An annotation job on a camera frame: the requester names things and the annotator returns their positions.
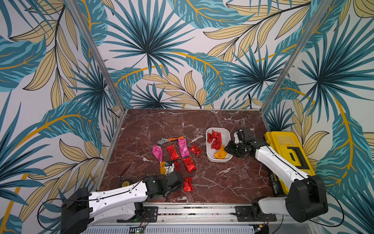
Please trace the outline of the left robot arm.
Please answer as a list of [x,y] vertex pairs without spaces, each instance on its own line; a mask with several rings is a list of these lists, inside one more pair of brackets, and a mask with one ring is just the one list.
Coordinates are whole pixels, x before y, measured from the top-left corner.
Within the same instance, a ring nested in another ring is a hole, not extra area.
[[142,216],[145,201],[178,192],[183,184],[182,174],[174,171],[168,175],[149,175],[129,186],[108,191],[78,189],[63,202],[60,233],[80,234],[95,224]]

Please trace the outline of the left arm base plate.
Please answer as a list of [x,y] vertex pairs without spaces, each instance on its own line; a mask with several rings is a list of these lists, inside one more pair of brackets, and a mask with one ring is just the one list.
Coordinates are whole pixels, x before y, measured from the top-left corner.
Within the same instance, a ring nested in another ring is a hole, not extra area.
[[135,215],[129,220],[117,219],[117,223],[156,223],[158,217],[158,207],[157,206],[146,206],[141,210],[135,211]]

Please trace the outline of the narrow red tea bag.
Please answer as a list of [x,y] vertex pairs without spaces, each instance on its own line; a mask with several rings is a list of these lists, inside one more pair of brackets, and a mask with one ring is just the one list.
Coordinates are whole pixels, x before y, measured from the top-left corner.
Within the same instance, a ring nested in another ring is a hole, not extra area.
[[182,173],[181,163],[174,162],[173,164],[174,164],[174,171],[178,171],[178,172]]

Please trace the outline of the pink tea bag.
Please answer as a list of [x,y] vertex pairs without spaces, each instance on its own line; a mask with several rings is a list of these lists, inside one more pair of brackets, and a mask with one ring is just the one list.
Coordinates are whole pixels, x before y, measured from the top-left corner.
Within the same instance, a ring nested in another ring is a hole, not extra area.
[[178,139],[179,151],[182,158],[190,157],[190,151],[187,147],[187,141],[185,138]]
[[155,158],[159,161],[159,162],[162,162],[163,161],[163,150],[160,146],[158,145],[155,145],[153,147],[153,155],[155,156]]

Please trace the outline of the orange tea bag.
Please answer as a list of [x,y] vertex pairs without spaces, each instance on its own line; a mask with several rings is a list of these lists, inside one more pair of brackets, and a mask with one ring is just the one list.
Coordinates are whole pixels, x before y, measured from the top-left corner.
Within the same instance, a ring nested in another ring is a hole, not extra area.
[[214,155],[215,158],[219,160],[225,160],[228,153],[225,151],[225,146],[221,146],[220,150],[217,151]]
[[160,162],[160,174],[166,175],[168,173],[168,167],[169,165],[167,161]]

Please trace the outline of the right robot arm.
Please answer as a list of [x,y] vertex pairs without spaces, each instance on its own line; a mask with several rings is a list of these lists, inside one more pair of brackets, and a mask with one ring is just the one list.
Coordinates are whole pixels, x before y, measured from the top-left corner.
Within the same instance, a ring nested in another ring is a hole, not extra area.
[[236,131],[225,150],[239,158],[254,156],[281,182],[283,197],[266,197],[252,204],[252,216],[288,215],[302,223],[328,212],[323,180],[311,164],[292,132],[267,132],[265,140],[256,140],[249,128]]

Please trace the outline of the small red tea bag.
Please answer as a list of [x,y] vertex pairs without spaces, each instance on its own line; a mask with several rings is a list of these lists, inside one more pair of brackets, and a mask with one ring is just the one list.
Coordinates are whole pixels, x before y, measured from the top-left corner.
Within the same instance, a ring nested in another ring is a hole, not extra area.
[[178,160],[179,159],[179,155],[178,155],[174,145],[168,146],[167,151],[170,155],[171,160]]

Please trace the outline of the wide red tea bag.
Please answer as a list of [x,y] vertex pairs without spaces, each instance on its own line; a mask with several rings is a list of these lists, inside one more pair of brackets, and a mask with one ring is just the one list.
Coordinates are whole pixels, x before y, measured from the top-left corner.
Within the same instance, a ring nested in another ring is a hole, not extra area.
[[183,159],[184,165],[189,173],[191,173],[194,170],[197,170],[193,160],[191,157],[184,158]]

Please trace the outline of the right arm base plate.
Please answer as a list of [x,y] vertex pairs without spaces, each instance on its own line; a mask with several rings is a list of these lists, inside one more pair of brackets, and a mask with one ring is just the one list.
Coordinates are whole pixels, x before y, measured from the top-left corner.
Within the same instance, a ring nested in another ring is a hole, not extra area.
[[264,214],[257,206],[235,206],[235,216],[238,222],[274,222],[274,214]]

